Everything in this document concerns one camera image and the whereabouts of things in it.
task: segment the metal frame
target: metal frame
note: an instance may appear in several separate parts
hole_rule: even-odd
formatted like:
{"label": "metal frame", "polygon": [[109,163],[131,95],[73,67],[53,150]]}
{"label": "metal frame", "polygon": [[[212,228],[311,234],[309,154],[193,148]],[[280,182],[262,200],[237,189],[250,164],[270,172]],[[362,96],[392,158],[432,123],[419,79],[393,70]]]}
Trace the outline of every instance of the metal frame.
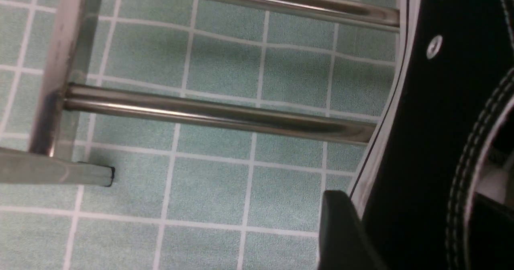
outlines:
{"label": "metal frame", "polygon": [[[400,27],[399,10],[352,0],[216,1],[391,32],[398,32]],[[29,142],[30,153],[47,159],[70,160],[79,111],[332,142],[366,144],[371,139],[375,124],[365,122],[83,85],[88,74],[100,3],[101,0],[59,1]],[[75,170],[67,173],[83,174]],[[56,182],[55,178],[41,176],[36,182]],[[84,183],[80,179],[71,180]],[[8,182],[16,181],[26,182],[22,178]]]}

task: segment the white grout line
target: white grout line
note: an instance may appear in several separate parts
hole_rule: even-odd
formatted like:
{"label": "white grout line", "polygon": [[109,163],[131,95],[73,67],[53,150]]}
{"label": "white grout line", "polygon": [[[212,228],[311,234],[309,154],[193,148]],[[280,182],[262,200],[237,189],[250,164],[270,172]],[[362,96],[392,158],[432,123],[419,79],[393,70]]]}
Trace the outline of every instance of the white grout line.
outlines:
{"label": "white grout line", "polygon": [[180,134],[180,123],[175,124],[175,131],[173,132],[173,142],[171,145],[171,154],[169,157],[169,164],[167,166],[166,184],[164,190],[164,197],[162,200],[161,217],[159,220],[159,232],[157,233],[157,242],[155,244],[154,263],[153,269],[159,269],[160,253],[162,249],[162,241],[164,240],[165,221],[167,217],[167,208],[169,205],[169,195],[171,194],[171,182],[173,178],[173,169],[175,167],[175,154],[178,147],[178,136]]}
{"label": "white grout line", "polygon": [[[182,76],[182,87],[180,89],[180,97],[186,96],[186,87],[189,75],[189,64],[191,63],[191,51],[193,48],[194,28],[196,25],[196,13],[198,12],[198,0],[193,0],[193,8],[191,10],[190,31],[188,37],[188,46],[186,50],[186,59],[184,62],[184,74]],[[173,141],[171,145],[171,153],[169,153],[169,166],[167,168],[167,177],[165,184],[164,197],[162,201],[161,217],[159,220],[159,232],[157,233],[157,241],[155,243],[153,270],[159,270],[160,254],[162,249],[162,241],[164,240],[165,225],[167,224],[167,208],[169,205],[169,196],[171,194],[171,183],[173,180],[173,170],[177,157],[178,140],[180,136],[180,123],[175,124],[173,133]]]}
{"label": "white grout line", "polygon": [[[3,133],[3,134],[0,134],[0,137],[27,139],[28,134]],[[86,144],[88,144],[88,142],[83,141],[83,140],[75,141],[75,145],[81,145],[81,146],[85,147]],[[163,151],[161,149],[147,149],[145,147],[129,147],[126,145],[108,144],[108,143],[100,143],[100,142],[92,142],[91,147],[96,147],[98,149],[113,149],[115,151],[128,151],[128,152],[132,152],[132,153],[148,153],[148,154],[152,154],[152,155],[169,156],[172,154],[171,151]],[[276,164],[274,162],[259,162],[259,161],[251,162],[250,160],[241,160],[241,159],[237,159],[237,158],[199,155],[196,153],[182,153],[179,151],[174,154],[176,157],[181,157],[181,158],[192,158],[194,160],[209,160],[212,162],[226,162],[228,164],[244,164],[247,166],[249,166],[250,164],[253,164],[254,166],[263,166],[266,168],[285,169],[285,170],[292,170],[292,171],[298,171],[298,172],[320,173],[320,174],[323,172],[326,172],[327,174],[339,175],[339,176],[354,176],[355,175],[354,172],[328,170],[328,169],[324,170],[321,168],[310,168],[308,166],[294,166],[292,164]]]}
{"label": "white grout line", "polygon": [[[21,207],[21,206],[0,206],[0,213],[33,213],[33,214],[56,215],[56,216],[65,216],[65,217],[73,217],[73,215],[75,215],[75,212],[70,211],[70,210],[59,210],[59,209],[37,208],[37,207]],[[161,219],[156,219],[156,218],[111,215],[111,214],[104,214],[104,213],[80,212],[79,217],[80,218],[89,218],[89,219],[104,219],[107,221],[117,221],[117,222],[141,223],[141,224],[160,225],[162,223]],[[270,233],[270,234],[275,234],[275,235],[291,235],[291,236],[296,236],[296,237],[317,237],[318,236],[318,232],[271,229],[271,228],[261,228],[261,227],[243,227],[241,225],[180,221],[180,220],[174,220],[174,219],[167,219],[167,220],[165,220],[164,224],[168,225],[168,226],[183,226],[183,227],[202,228],[202,229],[221,229],[221,230],[232,230],[232,231],[245,230],[247,232]]]}
{"label": "white grout line", "polygon": [[[330,67],[328,70],[328,82],[326,91],[326,104],[325,104],[325,116],[330,116],[330,103],[332,101],[332,80],[334,79],[334,65],[336,63],[336,50],[337,50],[337,39],[339,36],[339,24],[334,24],[334,39],[332,40],[332,54],[330,56]],[[323,193],[326,190],[326,175],[327,175],[327,163],[328,163],[328,142],[323,142],[323,160],[321,162],[321,186],[320,186],[320,204],[318,208],[318,230],[321,223],[321,209],[323,207]],[[316,263],[319,262],[319,245],[316,245]]]}
{"label": "white grout line", "polygon": [[[255,107],[261,107],[262,87],[264,83],[264,64],[266,62],[266,48],[268,43],[269,30],[269,11],[264,12],[264,25],[262,30],[262,49],[261,63],[259,65],[259,74],[257,76],[257,94]],[[237,256],[237,270],[243,269],[245,246],[246,246],[246,227],[248,225],[248,214],[250,212],[250,197],[252,192],[253,170],[255,168],[255,149],[257,147],[257,133],[252,133],[252,142],[250,147],[250,162],[248,164],[248,180],[246,182],[245,205],[243,210],[241,237],[239,239],[239,255]]]}
{"label": "white grout line", "polygon": [[46,6],[40,6],[40,5],[32,6],[32,4],[21,3],[21,2],[16,2],[16,1],[9,1],[9,0],[0,0],[0,5],[10,6],[10,7],[15,7],[15,8],[25,8],[25,9],[34,8],[35,10],[43,11],[43,12],[53,12],[53,13],[57,12],[56,8],[50,8],[50,7],[46,7]]}
{"label": "white grout line", "polygon": [[[116,18],[118,17],[118,13],[121,6],[121,0],[116,0],[114,2],[114,12],[112,22],[110,24],[109,32],[107,35],[107,40],[105,42],[105,48],[103,50],[102,61],[100,63],[99,70],[99,78],[96,81],[96,86],[102,85],[102,76],[105,74],[105,68],[107,66],[107,61],[109,57],[110,45],[112,43],[112,37],[114,35],[114,29],[116,28]],[[90,120],[88,124],[88,135],[87,141],[85,145],[85,153],[84,159],[88,161],[90,159],[91,147],[92,147],[92,139],[95,131],[95,123],[96,123],[96,114],[90,114]],[[75,199],[75,210],[73,211],[73,217],[71,219],[71,227],[68,235],[68,242],[66,244],[66,253],[64,255],[64,264],[63,270],[69,270],[71,266],[71,256],[73,253],[73,243],[75,242],[75,232],[77,231],[77,226],[79,223],[79,213],[80,207],[82,205],[82,198],[84,196],[84,186],[80,185],[77,189],[77,198]]]}
{"label": "white grout line", "polygon": [[29,9],[27,23],[25,24],[25,29],[23,32],[20,54],[18,55],[18,60],[16,61],[16,68],[14,78],[11,84],[11,89],[9,90],[9,96],[7,96],[7,103],[4,108],[4,114],[2,116],[2,120],[0,121],[0,134],[3,133],[7,127],[7,121],[9,120],[9,116],[11,115],[12,106],[14,104],[14,98],[16,97],[16,92],[18,91],[18,85],[20,83],[20,78],[22,75],[22,67],[25,60],[25,55],[27,53],[29,38],[31,37],[31,30],[34,21],[36,6],[37,0],[31,0],[31,4],[29,4],[27,7]]}
{"label": "white grout line", "polygon": [[194,28],[196,25],[196,13],[198,12],[198,0],[193,0],[193,9],[191,11],[191,31],[189,32],[188,37],[188,47],[186,50],[186,61],[184,62],[184,76],[182,78],[182,87],[180,92],[180,97],[186,97],[186,87],[188,83],[189,76],[189,64],[191,63],[191,52],[193,51],[193,39],[194,39]]}
{"label": "white grout line", "polygon": [[241,238],[239,239],[239,256],[237,257],[237,270],[242,270],[243,268],[243,257],[245,253],[245,244],[246,244],[246,226],[248,225],[248,213],[250,212],[250,197],[252,192],[252,181],[253,181],[253,169],[255,162],[255,148],[257,147],[257,134],[252,134],[252,142],[250,149],[250,162],[248,166],[248,180],[246,182],[246,193],[245,193],[245,205],[243,209],[243,218],[242,218],[242,226],[243,230],[241,231]]}

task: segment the green tile floor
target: green tile floor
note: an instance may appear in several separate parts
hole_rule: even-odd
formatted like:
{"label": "green tile floor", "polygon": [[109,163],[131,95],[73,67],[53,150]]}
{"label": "green tile floor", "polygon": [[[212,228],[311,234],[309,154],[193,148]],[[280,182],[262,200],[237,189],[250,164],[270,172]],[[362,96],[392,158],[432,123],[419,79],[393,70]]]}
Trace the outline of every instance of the green tile floor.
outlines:
{"label": "green tile floor", "polygon": [[[395,7],[396,0],[361,0]],[[0,0],[0,146],[27,147],[58,0]],[[395,35],[207,0],[103,0],[88,84],[377,121]],[[111,188],[0,184],[2,269],[314,269],[365,147],[82,114]]]}

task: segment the black plastic piece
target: black plastic piece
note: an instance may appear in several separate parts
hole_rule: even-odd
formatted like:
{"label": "black plastic piece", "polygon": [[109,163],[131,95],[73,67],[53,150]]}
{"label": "black plastic piece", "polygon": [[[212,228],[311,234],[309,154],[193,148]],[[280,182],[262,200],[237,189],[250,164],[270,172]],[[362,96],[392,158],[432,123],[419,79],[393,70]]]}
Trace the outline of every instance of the black plastic piece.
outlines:
{"label": "black plastic piece", "polygon": [[354,205],[342,191],[325,191],[318,270],[386,270],[369,242]]}

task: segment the metal leg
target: metal leg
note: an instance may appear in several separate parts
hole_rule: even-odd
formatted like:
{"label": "metal leg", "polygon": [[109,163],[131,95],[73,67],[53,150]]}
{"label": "metal leg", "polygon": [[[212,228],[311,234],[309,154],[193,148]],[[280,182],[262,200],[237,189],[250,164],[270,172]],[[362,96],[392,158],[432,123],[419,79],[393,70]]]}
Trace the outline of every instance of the metal leg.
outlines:
{"label": "metal leg", "polygon": [[0,182],[6,184],[94,184],[110,186],[114,168],[67,162],[0,147]]}
{"label": "metal leg", "polygon": [[29,152],[70,160],[78,112],[63,111],[69,82],[83,84],[102,0],[60,0],[34,118]]}

